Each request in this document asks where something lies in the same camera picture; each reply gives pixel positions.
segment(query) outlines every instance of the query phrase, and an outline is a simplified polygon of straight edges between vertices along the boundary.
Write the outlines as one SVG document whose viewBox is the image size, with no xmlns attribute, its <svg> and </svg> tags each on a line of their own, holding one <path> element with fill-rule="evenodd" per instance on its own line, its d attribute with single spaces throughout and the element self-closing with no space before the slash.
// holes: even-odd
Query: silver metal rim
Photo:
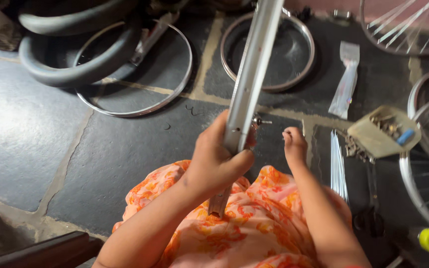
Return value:
<svg viewBox="0 0 429 268">
<path fill-rule="evenodd" d="M 97 39 L 99 36 L 101 36 L 102 34 L 104 34 L 105 32 L 122 25 L 123 23 L 117 22 L 114 23 L 102 30 L 100 30 L 98 33 L 94 34 L 80 49 L 80 51 L 77 53 L 77 56 L 75 58 L 74 61 L 74 66 L 77 65 L 77 63 L 79 62 L 80 56 L 82 56 L 82 53 L 84 52 L 84 50 L 95 40 Z M 166 98 L 164 98 L 163 100 L 155 103 L 154 105 L 147 107 L 147 108 L 143 108 L 141 110 L 138 111 L 133 111 L 133 112 L 125 112 L 125 113 L 120 113 L 120 112 L 111 112 L 111 111 L 107 111 L 104 110 L 100 107 L 97 107 L 95 105 L 93 105 L 90 100 L 87 100 L 86 97 L 84 97 L 81 93 L 79 93 L 77 91 L 77 89 L 75 89 L 77 95 L 79 96 L 79 98 L 89 107 L 91 107 L 92 109 L 94 109 L 95 111 L 99 112 L 99 113 L 103 113 L 109 116 L 114 116 L 114 117 L 136 117 L 136 116 L 141 116 L 144 114 L 148 114 L 148 113 L 152 113 L 156 110 L 159 110 L 160 108 L 166 106 L 167 104 L 169 104 L 172 100 L 174 100 L 180 93 L 182 93 L 183 89 L 185 88 L 186 84 L 188 83 L 189 79 L 190 79 L 190 75 L 193 69 L 193 52 L 191 50 L 191 46 L 190 46 L 190 42 L 188 41 L 188 39 L 185 37 L 185 35 L 176 27 L 174 27 L 171 24 L 168 24 L 168 26 L 170 28 L 172 28 L 173 30 L 175 30 L 182 38 L 183 40 L 186 42 L 186 45 L 188 46 L 188 51 L 190 53 L 190 58 L 189 58 L 189 62 L 188 62 L 188 69 L 186 70 L 186 74 L 182 79 L 182 82 L 176 87 L 175 90 L 173 90 L 172 93 L 170 93 Z"/>
<path fill-rule="evenodd" d="M 420 115 L 422 115 L 428 108 L 429 102 L 423 107 L 421 107 L 412 119 L 416 122 Z M 404 152 L 400 154 L 399 166 L 403 183 L 405 184 L 411 201 L 413 202 L 417 210 L 420 212 L 420 214 L 429 223 L 429 209 L 425 201 L 423 201 L 423 198 L 420 195 L 420 191 L 418 191 L 415 179 L 413 177 L 413 172 L 411 170 L 410 152 Z"/>
<path fill-rule="evenodd" d="M 231 24 L 228 27 L 228 29 L 226 29 L 226 32 L 223 34 L 223 38 L 221 39 L 221 44 L 220 44 L 221 62 L 223 64 L 224 70 L 229 75 L 229 77 L 231 77 L 231 79 L 233 79 L 233 81 L 236 81 L 237 76 L 233 72 L 233 70 L 231 70 L 231 68 L 228 66 L 228 62 L 226 61 L 226 58 L 224 57 L 224 44 L 226 43 L 226 39 L 227 39 L 228 35 L 233 31 L 233 29 L 236 26 L 238 26 L 239 24 L 241 24 L 241 22 L 252 19 L 253 15 L 254 15 L 254 12 L 251 12 L 251 13 L 243 15 L 241 18 L 237 19 L 235 22 L 233 22 L 233 24 Z M 299 19 L 297 19 L 295 17 L 289 17 L 288 15 L 286 15 L 284 13 L 282 14 L 282 18 L 292 21 L 294 26 L 296 27 L 296 29 L 298 29 L 303 34 L 303 36 L 306 38 L 306 40 L 309 44 L 310 55 L 309 55 L 309 60 L 307 61 L 306 67 L 304 68 L 304 70 L 302 70 L 300 75 L 297 76 L 295 79 L 288 81 L 284 84 L 280 84 L 280 85 L 263 86 L 262 87 L 262 90 L 264 90 L 266 92 L 271 92 L 271 93 L 276 93 L 276 92 L 281 92 L 283 90 L 286 90 L 286 89 L 292 87 L 293 85 L 297 84 L 298 82 L 300 82 L 302 79 L 304 79 L 307 76 L 307 74 L 310 72 L 310 69 L 312 68 L 312 64 L 314 63 L 314 56 L 316 53 L 316 47 L 314 45 L 314 39 L 312 38 L 312 34 L 310 33 L 307 26 L 303 22 L 301 22 Z"/>
<path fill-rule="evenodd" d="M 429 73 L 424 75 L 418 82 L 414 85 L 413 89 L 410 92 L 410 96 L 408 97 L 408 106 L 407 113 L 409 118 L 413 118 L 418 109 L 418 94 L 420 93 L 420 89 L 423 84 L 429 79 Z M 420 140 L 421 147 L 425 150 L 425 152 L 429 155 L 429 139 L 427 137 L 422 137 Z"/>
<path fill-rule="evenodd" d="M 413 89 L 410 92 L 410 96 L 408 97 L 408 106 L 407 113 L 409 118 L 413 118 L 418 109 L 418 93 L 420 92 L 420 88 L 429 79 L 429 73 L 421 77 L 420 80 L 413 86 Z"/>
<path fill-rule="evenodd" d="M 381 46 L 381 43 L 378 43 L 378 40 L 373 38 L 372 34 L 368 31 L 367 25 L 365 23 L 365 14 L 364 14 L 364 5 L 365 5 L 365 0 L 360 0 L 360 24 L 362 26 L 362 30 L 365 33 L 367 39 L 376 47 L 378 47 L 379 49 L 385 51 L 385 52 L 389 52 L 392 54 L 396 54 L 396 55 L 410 55 L 410 56 L 427 56 L 429 55 L 429 49 L 424 50 L 423 52 L 416 52 L 416 51 L 409 51 L 409 52 L 404 52 L 404 51 L 400 51 L 400 50 L 395 50 L 393 48 L 386 48 L 384 46 Z"/>
</svg>

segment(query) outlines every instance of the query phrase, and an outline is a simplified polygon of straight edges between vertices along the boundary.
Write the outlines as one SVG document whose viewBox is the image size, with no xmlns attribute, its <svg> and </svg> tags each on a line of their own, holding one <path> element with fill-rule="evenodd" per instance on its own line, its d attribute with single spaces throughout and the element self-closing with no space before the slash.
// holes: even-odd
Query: plastic container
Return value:
<svg viewBox="0 0 429 268">
<path fill-rule="evenodd" d="M 390 116 L 392 117 L 389 121 L 398 125 L 400 133 L 404 133 L 408 129 L 414 131 L 414 135 L 403 145 L 396 143 L 396 140 L 384 133 L 371 121 L 373 117 L 386 118 Z M 354 125 L 349 127 L 347 133 L 354 137 L 357 143 L 374 158 L 381 158 L 409 151 L 421 139 L 421 131 L 417 123 L 409 119 L 407 113 L 386 105 L 380 106 L 372 113 L 362 117 Z"/>
</svg>

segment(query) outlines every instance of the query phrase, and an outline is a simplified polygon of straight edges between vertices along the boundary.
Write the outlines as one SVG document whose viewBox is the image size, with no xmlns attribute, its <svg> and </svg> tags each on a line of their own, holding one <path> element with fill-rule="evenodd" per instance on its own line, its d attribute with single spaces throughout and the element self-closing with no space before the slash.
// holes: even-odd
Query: spoked wheel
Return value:
<svg viewBox="0 0 429 268">
<path fill-rule="evenodd" d="M 429 0 L 361 0 L 360 22 L 378 48 L 400 55 L 429 55 Z"/>
</svg>

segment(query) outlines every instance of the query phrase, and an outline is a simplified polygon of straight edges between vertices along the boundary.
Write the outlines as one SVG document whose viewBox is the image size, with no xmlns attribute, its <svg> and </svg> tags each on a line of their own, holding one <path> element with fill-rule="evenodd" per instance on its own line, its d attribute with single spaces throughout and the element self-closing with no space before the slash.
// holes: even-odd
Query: person's left hand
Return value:
<svg viewBox="0 0 429 268">
<path fill-rule="evenodd" d="M 223 147 L 227 118 L 228 110 L 225 110 L 199 135 L 191 164 L 178 182 L 194 191 L 197 198 L 206 200 L 220 193 L 244 175 L 254 163 L 251 150 L 232 156 Z"/>
</svg>

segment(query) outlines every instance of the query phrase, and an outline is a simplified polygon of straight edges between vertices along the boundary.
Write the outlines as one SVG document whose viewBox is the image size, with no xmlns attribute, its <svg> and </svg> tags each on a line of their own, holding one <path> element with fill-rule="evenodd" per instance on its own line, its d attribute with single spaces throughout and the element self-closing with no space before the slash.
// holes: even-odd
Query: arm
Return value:
<svg viewBox="0 0 429 268">
<path fill-rule="evenodd" d="M 105 242 L 93 267 L 155 265 L 184 217 L 249 170 L 254 162 L 251 151 L 231 157 L 222 146 L 227 115 L 226 110 L 200 134 L 180 181 L 123 223 Z"/>
<path fill-rule="evenodd" d="M 307 143 L 301 132 L 290 127 L 283 132 L 283 137 L 286 160 L 299 189 L 318 260 L 327 268 L 370 268 L 354 233 L 332 206 L 324 189 L 307 167 Z"/>
</svg>

